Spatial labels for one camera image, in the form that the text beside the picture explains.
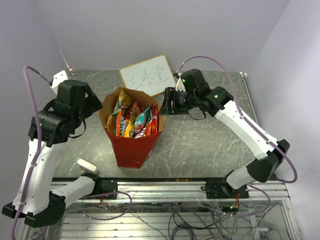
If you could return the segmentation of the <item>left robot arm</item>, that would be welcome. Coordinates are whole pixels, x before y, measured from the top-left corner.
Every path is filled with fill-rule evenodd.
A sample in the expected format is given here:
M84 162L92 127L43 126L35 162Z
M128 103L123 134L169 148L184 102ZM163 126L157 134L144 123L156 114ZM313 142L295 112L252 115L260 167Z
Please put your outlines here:
M32 228L51 226L78 199L101 195L101 180L93 173L84 173L58 189L51 189L51 182L68 139L75 139L76 129L102 107L87 82L65 80L58 85L56 98L31 120L22 183L14 201L2 208L5 216L23 218Z

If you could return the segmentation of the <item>red cookie snack bag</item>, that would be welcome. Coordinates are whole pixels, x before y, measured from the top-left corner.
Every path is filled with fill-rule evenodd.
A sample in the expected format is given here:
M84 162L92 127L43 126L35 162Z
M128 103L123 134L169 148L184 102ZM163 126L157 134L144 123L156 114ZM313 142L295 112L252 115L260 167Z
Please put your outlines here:
M142 112L142 108L140 107L137 101L134 101L133 104L129 107L126 112L125 118L129 120L135 121L137 116Z

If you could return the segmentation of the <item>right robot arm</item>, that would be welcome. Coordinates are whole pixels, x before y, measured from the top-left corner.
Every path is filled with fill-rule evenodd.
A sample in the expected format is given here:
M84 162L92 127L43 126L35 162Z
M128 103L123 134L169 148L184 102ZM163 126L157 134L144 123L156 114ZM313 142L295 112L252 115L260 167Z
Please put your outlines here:
M267 182L282 164L290 148L287 140L277 140L263 130L242 109L223 87L210 88L199 69L188 70L178 77L184 90L166 87L160 115L187 115L199 108L204 116L210 115L231 129L251 150L254 159L247 165L232 170L222 180L220 192L233 197L238 189L255 181Z

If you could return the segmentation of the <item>red Doritos bag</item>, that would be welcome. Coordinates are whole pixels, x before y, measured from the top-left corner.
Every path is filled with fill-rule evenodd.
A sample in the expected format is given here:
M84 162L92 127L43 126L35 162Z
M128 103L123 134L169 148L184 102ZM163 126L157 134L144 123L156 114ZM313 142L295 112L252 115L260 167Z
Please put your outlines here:
M159 114L158 114L158 105L154 105L150 110L150 120L148 121L143 137L155 135L159 130Z

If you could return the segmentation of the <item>orange snack bag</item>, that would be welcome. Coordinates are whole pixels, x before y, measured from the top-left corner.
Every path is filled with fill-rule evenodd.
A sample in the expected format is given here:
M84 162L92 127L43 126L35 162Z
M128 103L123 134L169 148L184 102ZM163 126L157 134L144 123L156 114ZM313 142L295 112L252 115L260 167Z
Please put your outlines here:
M126 119L123 116L123 110L119 110L116 118L116 132L117 137L122 137L126 127Z

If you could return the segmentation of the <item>red paper bag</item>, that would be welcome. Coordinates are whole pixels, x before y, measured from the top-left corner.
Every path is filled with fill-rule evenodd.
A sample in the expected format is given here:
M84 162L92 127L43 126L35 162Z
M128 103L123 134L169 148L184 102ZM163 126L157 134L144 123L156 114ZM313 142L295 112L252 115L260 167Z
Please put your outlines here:
M102 103L103 108L98 111L101 124L111 141L117 165L119 167L139 169L161 136L165 127L165 120L163 116L159 116L157 134L151 134L141 138L128 138L112 134L109 130L110 124L108 122L122 90L133 98L133 100L137 101L143 108L154 105L160 106L160 104L155 98L143 91L118 87L105 97Z

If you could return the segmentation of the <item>tan kettle chips bag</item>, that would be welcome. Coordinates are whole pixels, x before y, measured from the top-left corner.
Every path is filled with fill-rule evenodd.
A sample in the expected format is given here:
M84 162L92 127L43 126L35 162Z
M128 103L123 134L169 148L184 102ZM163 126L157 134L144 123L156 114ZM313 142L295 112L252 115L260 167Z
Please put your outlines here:
M122 89L118 95L117 101L113 108L112 113L107 120L107 130L113 135L116 134L116 121L120 110L122 110L122 116L124 117L126 111L133 104L133 99Z

